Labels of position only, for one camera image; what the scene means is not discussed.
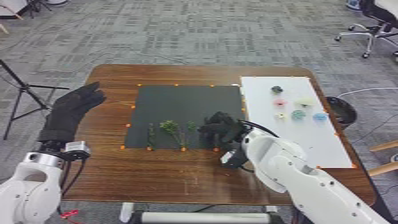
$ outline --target metal frame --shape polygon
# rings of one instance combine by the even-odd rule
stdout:
[[[135,203],[124,202],[119,220],[128,224],[283,224],[274,215],[275,206],[267,207],[268,213],[183,213],[142,212],[133,209]]]
[[[343,36],[354,36],[354,35],[368,36],[368,45],[362,54],[362,58],[368,58],[377,39],[384,40],[398,49],[398,44],[389,39],[389,37],[396,36],[398,33],[393,33],[391,29],[393,26],[386,22],[378,22],[378,25],[371,27],[366,27],[364,25],[354,23],[352,26],[348,27],[350,32],[341,32],[334,40],[339,41]]]
[[[0,60],[0,66],[4,67],[20,87],[18,87],[18,96],[16,96],[16,102],[14,102],[14,108],[12,108],[12,112],[11,112],[11,117],[9,117],[9,123],[7,123],[7,128],[5,128],[5,132],[4,132],[4,140],[7,140],[7,137],[9,137],[9,131],[11,131],[11,125],[12,125],[12,122],[23,118],[25,116],[28,116],[34,112],[41,111],[41,110],[48,110],[52,108],[52,105],[48,103],[50,99],[52,99],[52,96],[53,96],[53,92],[57,89],[64,89],[64,90],[69,90],[69,88],[66,87],[57,87],[57,86],[43,86],[43,85],[30,85],[27,84],[20,77],[16,76],[16,73],[12,72],[4,60]],[[30,87],[34,88],[41,88],[41,89],[52,89],[52,92],[50,92],[50,95],[48,95],[48,98],[46,100],[39,97],[39,95],[34,93]],[[18,110],[18,106],[20,106],[20,100],[21,100],[21,95],[23,93],[28,94],[28,96],[32,97],[36,103],[39,104],[39,108],[34,109],[32,111],[28,111],[25,114],[21,114],[20,116],[16,116],[16,110]]]

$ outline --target white board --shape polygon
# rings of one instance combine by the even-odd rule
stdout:
[[[281,86],[283,93],[274,94],[272,87]],[[352,168],[345,146],[336,136],[332,122],[314,120],[313,115],[323,113],[323,106],[307,77],[242,77],[242,93],[245,97],[249,121],[263,125],[291,140],[307,153],[309,166],[322,168]],[[297,101],[311,98],[313,106],[302,106]],[[283,99],[284,106],[274,101]],[[291,112],[302,110],[306,117],[291,118]]]

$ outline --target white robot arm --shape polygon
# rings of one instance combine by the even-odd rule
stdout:
[[[100,83],[89,84],[55,101],[37,139],[41,147],[27,153],[14,175],[0,185],[2,224],[44,223],[59,207],[62,194],[75,183],[85,159],[91,156],[85,142],[73,142],[73,139],[84,115],[107,99],[98,88]],[[69,170],[69,164],[75,160],[82,160],[80,172],[64,192],[60,192],[68,177],[64,175],[60,183],[60,166],[66,163]]]
[[[44,223],[60,203],[59,179],[62,174],[59,157],[30,152],[16,167],[14,176],[0,186],[0,220],[4,224]],[[43,181],[28,181],[32,175]]]
[[[288,191],[295,207],[316,224],[389,223],[327,172],[307,166],[293,142],[254,128],[242,148],[263,184],[279,193]]]

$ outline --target office chair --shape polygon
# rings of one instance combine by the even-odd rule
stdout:
[[[371,47],[377,39],[387,41],[389,44],[398,48],[396,42],[389,37],[396,36],[398,33],[393,33],[393,28],[398,28],[398,1],[396,0],[361,0],[361,10],[366,17],[377,20],[377,26],[364,26],[354,24],[348,27],[350,32],[341,32],[334,40],[341,40],[341,36],[364,35],[368,36],[368,46],[362,58],[370,57]]]
[[[398,140],[371,147],[370,151],[377,152],[396,147],[398,147]],[[398,154],[391,157],[391,163],[384,164],[382,166],[368,170],[368,173],[370,176],[375,176],[382,173],[387,173],[393,170],[398,170]]]

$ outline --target table leg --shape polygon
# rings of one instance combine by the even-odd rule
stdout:
[[[131,214],[133,214],[133,203],[131,202],[123,202],[121,216],[119,216],[119,220],[121,220],[123,223],[128,223],[128,220],[131,218]]]

